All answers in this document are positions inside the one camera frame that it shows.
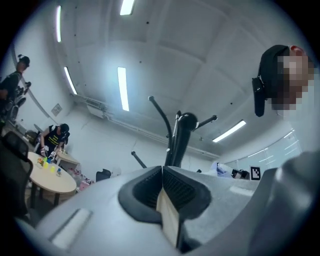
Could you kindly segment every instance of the ear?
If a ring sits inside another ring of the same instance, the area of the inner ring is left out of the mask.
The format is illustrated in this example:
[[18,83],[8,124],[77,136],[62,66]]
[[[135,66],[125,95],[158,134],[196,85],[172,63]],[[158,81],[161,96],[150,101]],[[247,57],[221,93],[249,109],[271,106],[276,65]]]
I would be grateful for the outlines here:
[[290,46],[290,52],[293,53],[295,56],[306,56],[307,55],[302,48],[300,48],[296,45]]

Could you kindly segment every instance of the black cap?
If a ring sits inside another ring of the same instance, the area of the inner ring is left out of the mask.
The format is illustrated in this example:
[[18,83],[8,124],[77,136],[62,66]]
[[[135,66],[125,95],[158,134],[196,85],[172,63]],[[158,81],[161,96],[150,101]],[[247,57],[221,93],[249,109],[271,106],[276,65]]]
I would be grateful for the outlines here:
[[60,125],[61,133],[65,134],[69,131],[69,126],[66,123]]
[[262,56],[259,67],[259,75],[264,85],[265,97],[276,97],[275,93],[278,91],[278,75],[283,74],[283,68],[280,70],[278,65],[278,56],[288,56],[289,46],[287,45],[274,45],[266,50]]

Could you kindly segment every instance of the wooden table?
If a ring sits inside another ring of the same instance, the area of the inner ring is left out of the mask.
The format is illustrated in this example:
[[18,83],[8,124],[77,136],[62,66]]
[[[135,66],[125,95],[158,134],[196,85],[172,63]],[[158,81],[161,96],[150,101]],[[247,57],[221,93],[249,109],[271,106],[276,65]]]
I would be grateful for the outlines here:
[[77,165],[80,164],[80,163],[79,163],[76,159],[74,159],[72,156],[70,156],[69,154],[62,153],[61,151],[59,151],[59,152],[56,154],[56,156],[57,156],[57,158],[56,158],[56,164],[57,164],[58,166],[60,166],[60,162],[61,162],[61,161],[74,164],[75,166],[77,166]]
[[[47,190],[55,193],[54,195],[54,206],[59,203],[60,194],[70,193],[77,187],[76,181],[72,178],[65,170],[59,167],[57,164],[49,163],[48,167],[39,167],[38,159],[43,157],[34,152],[28,153],[28,158],[33,163],[33,169],[30,175],[32,181],[30,206],[35,208],[36,191],[37,186],[40,187],[39,197],[43,197],[43,190]],[[58,168],[61,169],[61,176],[57,176]]]

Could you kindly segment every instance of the white ceiling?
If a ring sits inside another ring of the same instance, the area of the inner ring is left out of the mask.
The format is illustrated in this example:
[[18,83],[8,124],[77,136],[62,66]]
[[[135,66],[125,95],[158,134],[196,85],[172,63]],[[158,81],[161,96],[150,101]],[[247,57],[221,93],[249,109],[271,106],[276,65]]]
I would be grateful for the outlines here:
[[[166,127],[149,95],[172,125],[178,110],[196,114],[200,122],[217,115],[190,140],[217,155],[279,121],[269,109],[264,117],[255,116],[251,80],[267,48],[301,44],[283,13],[252,1],[135,0],[132,15],[120,16],[121,4],[61,4],[57,49],[65,53],[62,65],[80,95],[104,102],[113,119],[161,136]],[[117,67],[126,68],[130,112],[122,110]],[[212,142],[242,119],[247,125]]]

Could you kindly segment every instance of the white glove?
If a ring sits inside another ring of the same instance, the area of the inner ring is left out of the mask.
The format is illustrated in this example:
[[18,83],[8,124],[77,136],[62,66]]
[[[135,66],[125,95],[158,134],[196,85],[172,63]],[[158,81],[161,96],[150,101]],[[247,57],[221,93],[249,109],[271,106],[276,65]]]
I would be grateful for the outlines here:
[[49,151],[48,146],[44,146],[43,148],[41,148],[41,151],[40,151],[41,156],[43,156],[45,158],[48,155],[47,154],[48,151]]

